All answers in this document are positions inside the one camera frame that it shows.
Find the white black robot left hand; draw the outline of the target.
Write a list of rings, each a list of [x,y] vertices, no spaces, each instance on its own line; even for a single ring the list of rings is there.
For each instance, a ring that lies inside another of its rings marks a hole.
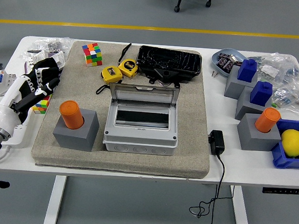
[[[29,108],[53,93],[59,84],[58,68],[33,69],[18,77],[0,101],[0,137],[13,136],[14,128],[27,118]]]

